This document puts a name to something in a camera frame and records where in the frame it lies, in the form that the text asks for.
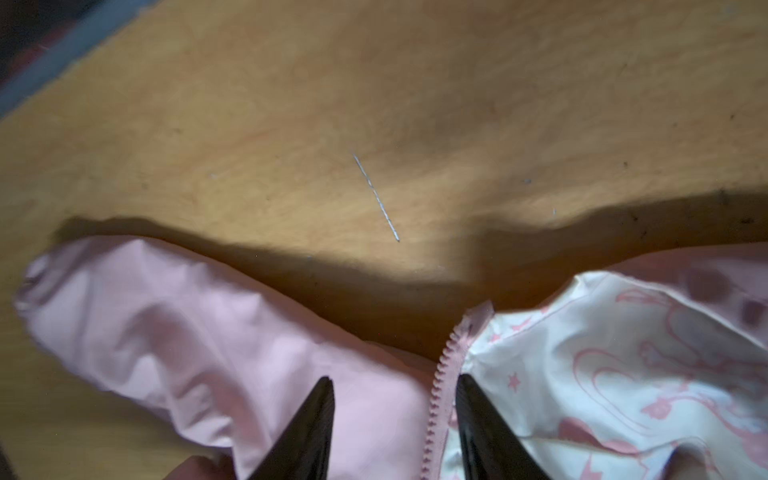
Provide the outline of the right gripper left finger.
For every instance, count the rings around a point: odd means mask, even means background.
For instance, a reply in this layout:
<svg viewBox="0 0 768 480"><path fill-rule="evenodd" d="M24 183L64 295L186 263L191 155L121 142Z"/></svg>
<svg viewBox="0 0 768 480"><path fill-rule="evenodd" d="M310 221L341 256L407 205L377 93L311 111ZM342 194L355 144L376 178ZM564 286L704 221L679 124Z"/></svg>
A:
<svg viewBox="0 0 768 480"><path fill-rule="evenodd" d="M321 377L249 480L326 480L335 414L333 381Z"/></svg>

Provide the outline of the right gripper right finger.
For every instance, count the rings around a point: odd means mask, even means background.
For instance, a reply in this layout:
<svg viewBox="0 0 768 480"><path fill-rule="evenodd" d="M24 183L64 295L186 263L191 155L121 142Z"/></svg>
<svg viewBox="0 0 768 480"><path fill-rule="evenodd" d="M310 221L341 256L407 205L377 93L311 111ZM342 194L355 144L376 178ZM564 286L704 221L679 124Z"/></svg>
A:
<svg viewBox="0 0 768 480"><path fill-rule="evenodd" d="M549 479L469 374L458 377L455 406L466 479Z"/></svg>

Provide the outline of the pink zip jacket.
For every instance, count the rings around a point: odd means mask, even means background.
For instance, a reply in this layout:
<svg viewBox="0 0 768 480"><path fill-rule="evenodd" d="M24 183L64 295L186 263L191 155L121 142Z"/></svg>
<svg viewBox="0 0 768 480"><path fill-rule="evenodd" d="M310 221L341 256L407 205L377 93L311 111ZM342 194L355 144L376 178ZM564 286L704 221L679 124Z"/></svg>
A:
<svg viewBox="0 0 768 480"><path fill-rule="evenodd" d="M552 479L767 475L767 247L663 251L576 275L542 306L468 311L437 363L365 342L162 241L90 237L27 269L35 341L98 388L224 450L245 479L317 383L332 479L465 479L466 393L506 458Z"/></svg>

